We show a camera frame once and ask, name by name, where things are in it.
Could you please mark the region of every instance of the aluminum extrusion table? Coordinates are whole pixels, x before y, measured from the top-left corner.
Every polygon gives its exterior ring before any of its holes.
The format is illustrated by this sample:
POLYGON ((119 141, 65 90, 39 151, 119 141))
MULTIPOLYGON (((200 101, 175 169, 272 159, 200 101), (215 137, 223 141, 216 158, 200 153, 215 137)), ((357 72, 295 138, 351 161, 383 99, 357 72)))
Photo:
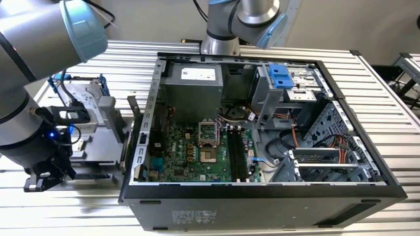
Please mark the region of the aluminum extrusion table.
MULTIPOLYGON (((68 69, 73 76, 104 74, 117 108, 131 116, 128 95, 145 105, 157 52, 199 53, 197 44, 109 41, 104 54, 68 69)), ((397 177, 408 199, 344 229, 308 231, 179 232, 180 235, 419 235, 420 234, 420 121, 356 51, 241 47, 245 57, 321 60, 347 97, 361 125, 397 177)), ((60 101, 45 83, 36 100, 60 101)), ((129 208, 117 204, 119 189, 109 182, 77 182, 67 191, 24 193, 27 175, 0 158, 0 234, 137 234, 143 231, 129 208)))

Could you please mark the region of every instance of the barcode label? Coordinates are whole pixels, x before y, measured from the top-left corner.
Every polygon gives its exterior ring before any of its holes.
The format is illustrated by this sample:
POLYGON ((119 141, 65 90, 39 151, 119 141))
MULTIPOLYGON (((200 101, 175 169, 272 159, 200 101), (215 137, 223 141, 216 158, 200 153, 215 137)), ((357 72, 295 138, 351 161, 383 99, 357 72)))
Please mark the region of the barcode label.
POLYGON ((181 80, 216 80, 216 70, 208 68, 183 68, 181 80))
POLYGON ((255 119, 255 113, 251 112, 251 113, 249 113, 249 116, 248 116, 248 120, 253 121, 253 119, 255 119))

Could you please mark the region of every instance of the open computer tower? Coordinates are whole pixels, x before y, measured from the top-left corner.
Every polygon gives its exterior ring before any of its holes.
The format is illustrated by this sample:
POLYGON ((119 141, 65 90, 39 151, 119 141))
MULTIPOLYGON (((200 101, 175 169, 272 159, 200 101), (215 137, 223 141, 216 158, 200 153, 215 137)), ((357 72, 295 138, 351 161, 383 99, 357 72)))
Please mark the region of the open computer tower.
POLYGON ((321 61, 159 53, 133 113, 145 230, 344 227, 407 198, 321 61))

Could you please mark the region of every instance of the motherboard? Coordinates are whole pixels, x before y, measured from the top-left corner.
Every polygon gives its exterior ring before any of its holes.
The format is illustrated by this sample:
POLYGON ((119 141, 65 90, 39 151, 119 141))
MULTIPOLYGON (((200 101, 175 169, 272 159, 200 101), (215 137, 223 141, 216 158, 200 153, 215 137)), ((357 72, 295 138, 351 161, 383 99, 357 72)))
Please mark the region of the motherboard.
POLYGON ((195 126, 172 125, 164 157, 152 158, 149 180, 159 182, 232 182, 232 151, 239 151, 247 181, 260 182, 257 163, 252 162, 255 147, 248 129, 229 130, 211 122, 195 126), (231 141, 231 135, 240 136, 231 141))

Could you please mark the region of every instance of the ram slot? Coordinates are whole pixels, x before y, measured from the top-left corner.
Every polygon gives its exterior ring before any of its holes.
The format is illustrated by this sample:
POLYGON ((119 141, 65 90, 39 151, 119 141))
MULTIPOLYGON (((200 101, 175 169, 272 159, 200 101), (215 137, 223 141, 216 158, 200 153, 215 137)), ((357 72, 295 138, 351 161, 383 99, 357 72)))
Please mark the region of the ram slot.
POLYGON ((243 138, 239 130, 228 131, 228 150, 231 160, 231 175, 232 181, 245 182, 247 175, 247 161, 244 156, 243 138))

